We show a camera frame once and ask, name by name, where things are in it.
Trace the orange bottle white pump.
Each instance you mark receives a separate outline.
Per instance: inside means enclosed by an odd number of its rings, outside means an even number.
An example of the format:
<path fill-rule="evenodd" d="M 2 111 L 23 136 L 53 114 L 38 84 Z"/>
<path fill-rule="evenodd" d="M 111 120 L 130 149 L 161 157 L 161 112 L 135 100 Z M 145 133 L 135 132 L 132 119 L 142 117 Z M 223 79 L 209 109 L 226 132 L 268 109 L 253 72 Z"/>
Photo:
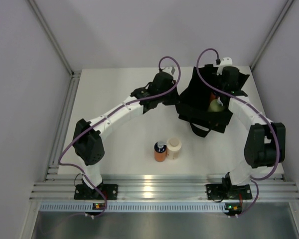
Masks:
<path fill-rule="evenodd" d="M 217 99 L 217 96 L 214 93 L 210 94 L 210 101 Z"/>

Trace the yellow-green pump bottle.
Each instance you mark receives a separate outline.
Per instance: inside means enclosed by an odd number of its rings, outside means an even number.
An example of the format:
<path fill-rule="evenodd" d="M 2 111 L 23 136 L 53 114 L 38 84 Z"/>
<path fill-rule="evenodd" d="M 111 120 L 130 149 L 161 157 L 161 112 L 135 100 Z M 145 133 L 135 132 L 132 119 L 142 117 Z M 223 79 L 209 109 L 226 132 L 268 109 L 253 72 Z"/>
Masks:
<path fill-rule="evenodd" d="M 218 102 L 217 99 L 213 99 L 211 102 L 210 102 L 210 105 L 207 109 L 208 112 L 222 112 L 225 110 L 225 107 Z"/>

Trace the black canvas bag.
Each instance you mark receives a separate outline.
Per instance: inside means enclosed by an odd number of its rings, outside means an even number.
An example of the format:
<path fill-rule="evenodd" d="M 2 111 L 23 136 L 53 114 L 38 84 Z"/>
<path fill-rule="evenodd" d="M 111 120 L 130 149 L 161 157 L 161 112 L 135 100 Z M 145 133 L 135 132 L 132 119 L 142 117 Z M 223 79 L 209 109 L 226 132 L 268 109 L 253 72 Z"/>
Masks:
<path fill-rule="evenodd" d="M 178 118 L 189 122 L 192 131 L 199 137 L 206 137 L 212 130 L 224 133 L 233 115 L 233 113 L 228 110 L 230 98 L 214 91 L 203 83 L 203 81 L 206 81 L 211 86 L 220 90 L 221 75 L 216 75 L 217 69 L 218 68 L 212 64 L 205 65 L 201 68 L 194 67 L 189 85 L 180 94 L 180 102 L 175 106 L 179 114 Z M 240 72 L 239 81 L 241 89 L 227 93 L 234 96 L 246 96 L 247 94 L 242 91 L 242 87 L 249 76 L 249 74 Z M 207 111 L 210 105 L 211 93 L 220 97 L 221 102 L 225 106 L 224 111 L 215 113 Z"/>

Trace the cream bottle white cap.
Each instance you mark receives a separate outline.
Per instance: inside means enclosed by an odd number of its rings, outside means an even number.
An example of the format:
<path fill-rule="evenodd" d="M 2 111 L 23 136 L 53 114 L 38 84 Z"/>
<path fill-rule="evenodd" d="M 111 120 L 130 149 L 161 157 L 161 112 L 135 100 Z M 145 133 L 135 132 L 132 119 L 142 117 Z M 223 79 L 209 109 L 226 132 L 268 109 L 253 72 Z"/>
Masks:
<path fill-rule="evenodd" d="M 170 160 L 178 159 L 182 148 L 182 143 L 178 137 L 172 137 L 166 142 L 166 157 Z"/>

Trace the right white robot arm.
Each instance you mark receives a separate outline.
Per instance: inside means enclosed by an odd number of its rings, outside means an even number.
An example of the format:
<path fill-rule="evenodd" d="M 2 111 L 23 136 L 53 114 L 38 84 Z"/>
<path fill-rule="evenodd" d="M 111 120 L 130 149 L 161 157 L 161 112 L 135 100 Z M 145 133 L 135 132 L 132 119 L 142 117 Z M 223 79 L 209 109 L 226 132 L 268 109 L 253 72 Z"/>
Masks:
<path fill-rule="evenodd" d="M 216 73 L 218 102 L 242 123 L 248 132 L 244 146 L 244 160 L 222 178 L 224 199 L 251 199 L 248 182 L 264 181 L 285 159 L 286 127 L 273 122 L 258 110 L 242 91 L 247 75 L 238 68 L 219 66 Z"/>

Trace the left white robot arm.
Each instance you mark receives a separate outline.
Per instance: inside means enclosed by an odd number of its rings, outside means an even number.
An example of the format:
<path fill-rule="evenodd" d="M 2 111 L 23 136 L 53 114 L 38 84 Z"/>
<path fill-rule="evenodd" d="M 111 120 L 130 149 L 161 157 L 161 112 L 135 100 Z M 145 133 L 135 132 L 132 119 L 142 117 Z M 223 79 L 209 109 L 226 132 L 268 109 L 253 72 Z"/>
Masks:
<path fill-rule="evenodd" d="M 104 157 L 103 141 L 113 131 L 131 119 L 155 109 L 159 104 L 176 105 L 179 102 L 177 87 L 171 73 L 160 71 L 145 87 L 135 89 L 126 100 L 112 111 L 98 118 L 76 123 L 74 150 L 79 157 L 90 183 L 83 178 L 75 188 L 75 200 L 101 199 L 106 191 L 100 174 L 99 161 Z"/>

